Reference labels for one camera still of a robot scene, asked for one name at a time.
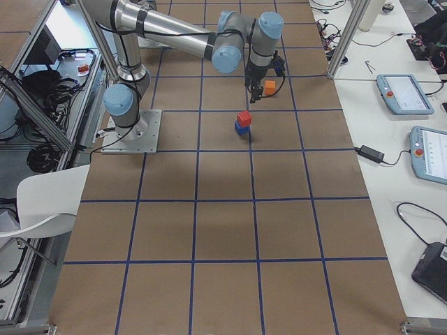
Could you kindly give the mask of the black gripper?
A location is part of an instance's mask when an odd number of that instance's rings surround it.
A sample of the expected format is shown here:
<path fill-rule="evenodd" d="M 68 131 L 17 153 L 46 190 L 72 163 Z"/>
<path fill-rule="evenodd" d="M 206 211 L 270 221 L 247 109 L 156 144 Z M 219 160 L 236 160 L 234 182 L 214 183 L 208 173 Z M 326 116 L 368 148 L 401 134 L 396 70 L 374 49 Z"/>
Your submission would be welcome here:
<path fill-rule="evenodd" d="M 266 76 L 268 66 L 258 66 L 256 64 L 247 64 L 244 69 L 244 84 L 249 89 L 250 103 L 253 104 L 263 97 L 263 87 L 259 85 Z"/>

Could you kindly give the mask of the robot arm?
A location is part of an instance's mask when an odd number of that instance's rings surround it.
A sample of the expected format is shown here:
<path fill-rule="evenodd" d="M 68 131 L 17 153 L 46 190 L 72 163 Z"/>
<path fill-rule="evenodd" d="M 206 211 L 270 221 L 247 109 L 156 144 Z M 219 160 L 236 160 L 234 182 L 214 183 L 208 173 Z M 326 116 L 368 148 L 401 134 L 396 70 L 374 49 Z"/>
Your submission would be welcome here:
<path fill-rule="evenodd" d="M 248 47 L 244 85 L 251 103 L 269 96 L 261 81 L 270 69 L 285 76 L 284 60 L 276 49 L 284 27 L 278 13 L 264 12 L 254 18 L 226 10 L 219 16 L 217 31 L 209 31 L 160 13 L 146 1 L 81 1 L 80 5 L 96 27 L 113 34 L 117 49 L 118 83 L 103 95 L 113 122 L 112 134 L 104 138 L 105 152 L 139 154 L 157 149 L 161 111 L 140 109 L 150 83 L 140 56 L 140 38 L 206 59 L 223 74 L 238 68 Z"/>

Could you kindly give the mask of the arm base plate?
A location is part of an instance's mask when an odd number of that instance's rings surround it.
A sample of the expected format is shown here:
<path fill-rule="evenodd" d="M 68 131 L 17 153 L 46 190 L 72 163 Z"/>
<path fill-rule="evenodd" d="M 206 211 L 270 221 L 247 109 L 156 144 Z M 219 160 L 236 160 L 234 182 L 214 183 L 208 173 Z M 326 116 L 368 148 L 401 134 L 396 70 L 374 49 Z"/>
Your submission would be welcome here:
<path fill-rule="evenodd" d="M 126 130 L 118 128 L 107 132 L 103 138 L 103 154 L 155 154 L 159 141 L 162 110 L 140 110 L 140 121 L 122 140 Z"/>
<path fill-rule="evenodd" d="M 163 43 L 160 43 L 155 40 L 148 39 L 148 38 L 142 38 L 140 36 L 138 36 L 138 45 L 139 45 L 139 48 L 142 48 L 142 49 L 159 49 L 159 48 L 166 47 L 166 45 Z"/>

